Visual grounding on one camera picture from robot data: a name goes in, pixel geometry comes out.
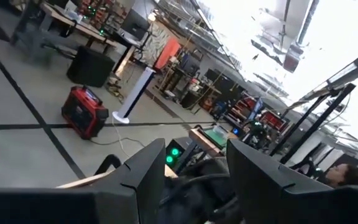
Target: desk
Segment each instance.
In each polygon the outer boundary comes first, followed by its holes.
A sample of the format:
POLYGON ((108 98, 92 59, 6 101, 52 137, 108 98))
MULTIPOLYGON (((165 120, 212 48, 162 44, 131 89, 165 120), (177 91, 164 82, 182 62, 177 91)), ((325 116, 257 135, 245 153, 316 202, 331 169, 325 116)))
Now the desk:
MULTIPOLYGON (((11 44, 15 45, 17 41, 20 39, 25 43, 29 49, 30 58, 35 58, 37 52, 40 52, 40 49, 45 44, 54 44, 54 45, 62 45, 68 47, 70 49, 77 50, 81 44, 77 43, 74 40, 70 40, 64 37, 60 37, 59 35, 52 34, 49 32, 50 25, 52 21, 56 19, 59 20, 69 26, 74 26, 75 23, 68 17, 64 15, 64 10, 57 6, 51 6, 47 3, 41 3, 39 6, 34 2, 34 0, 30 0, 25 5, 25 9, 21 15, 20 21, 15 28, 15 31, 11 37, 11 44), (34 31, 27 30, 27 24, 30 21, 30 17, 33 12, 38 10, 43 10, 45 13, 45 17, 42 22, 36 27, 34 31)), ((116 47, 118 44, 122 44, 127 47, 124 55, 121 56, 120 60, 117 62, 115 69, 113 70, 114 73, 122 72, 126 62, 128 61, 129 57, 132 55, 133 51, 139 47, 140 42, 134 41, 132 39, 128 39, 122 37, 118 33, 113 33, 112 40, 101 35, 97 29, 89 24, 85 24, 81 22, 75 26, 76 30, 81 31, 82 33, 88 35, 90 38, 88 43, 86 44, 87 47, 91 47, 91 44, 94 40, 98 40, 106 44, 106 47, 103 50, 103 54, 107 54, 110 46, 116 47)))
MULTIPOLYGON (((92 177, 88 177, 88 178, 85 178, 85 179, 82 179, 82 180, 77 180, 77 181, 74 181, 74 182, 71 182, 71 183, 68 183, 68 184, 64 184, 64 185, 58 186, 56 188, 58 188, 58 189, 68 189, 68 188, 86 186, 86 185, 92 184, 93 182, 95 182, 95 181, 97 181, 99 179, 102 179, 103 177, 109 175, 111 172, 113 172, 113 170, 109 171, 109 172, 105 172, 103 174, 94 175, 92 177)), ((166 177, 173 177, 173 178, 178 177, 176 175, 176 173, 174 173, 174 171, 172 171, 171 168, 169 168, 169 166, 167 166, 167 165, 165 165, 165 176, 166 177)))
MULTIPOLYGON (((209 154, 212 157, 217 157, 221 155, 221 150, 215 145, 213 142, 211 142, 208 138, 203 136, 199 131, 199 128, 194 128, 189 131, 189 137, 191 138, 192 142, 191 144, 186 148, 184 153, 180 156, 177 164, 173 168, 175 173, 179 174, 183 168, 187 165, 187 163, 190 161, 192 157, 193 151, 200 147, 204 153, 209 154)), ((229 139, 235 138, 237 139, 237 136, 233 133, 229 133, 229 139)))

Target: red equipment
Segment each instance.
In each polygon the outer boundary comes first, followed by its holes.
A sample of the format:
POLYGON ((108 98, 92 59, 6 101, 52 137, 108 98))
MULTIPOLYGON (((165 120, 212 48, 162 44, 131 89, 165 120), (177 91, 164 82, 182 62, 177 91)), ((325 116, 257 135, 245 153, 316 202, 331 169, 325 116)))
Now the red equipment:
POLYGON ((74 86, 62 107, 62 116, 82 139, 90 139, 104 127, 109 110, 86 86, 74 86))

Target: generator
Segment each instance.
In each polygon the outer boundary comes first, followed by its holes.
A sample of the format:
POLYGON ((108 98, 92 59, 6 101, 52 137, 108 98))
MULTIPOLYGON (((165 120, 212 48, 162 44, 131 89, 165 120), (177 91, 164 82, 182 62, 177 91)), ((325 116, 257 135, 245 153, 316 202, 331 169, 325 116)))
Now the generator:
POLYGON ((96 137, 109 117, 109 110, 86 86, 73 86, 62 107, 62 116, 82 139, 96 137))

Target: black speaker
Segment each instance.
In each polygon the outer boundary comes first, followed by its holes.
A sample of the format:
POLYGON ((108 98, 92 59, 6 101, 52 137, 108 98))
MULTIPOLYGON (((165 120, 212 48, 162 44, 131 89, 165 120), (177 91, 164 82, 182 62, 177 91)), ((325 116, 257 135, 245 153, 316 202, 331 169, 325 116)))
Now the black speaker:
POLYGON ((67 77, 73 83, 102 87, 114 64, 115 62, 111 58, 102 53, 81 46, 67 70, 67 77))

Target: person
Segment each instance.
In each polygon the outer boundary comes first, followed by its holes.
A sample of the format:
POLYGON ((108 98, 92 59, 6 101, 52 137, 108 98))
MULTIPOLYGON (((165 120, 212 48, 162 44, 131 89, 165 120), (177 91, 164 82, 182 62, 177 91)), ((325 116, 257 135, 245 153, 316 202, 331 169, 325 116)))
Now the person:
POLYGON ((358 185, 358 167, 350 164, 334 166, 328 170, 325 178, 332 187, 358 185))

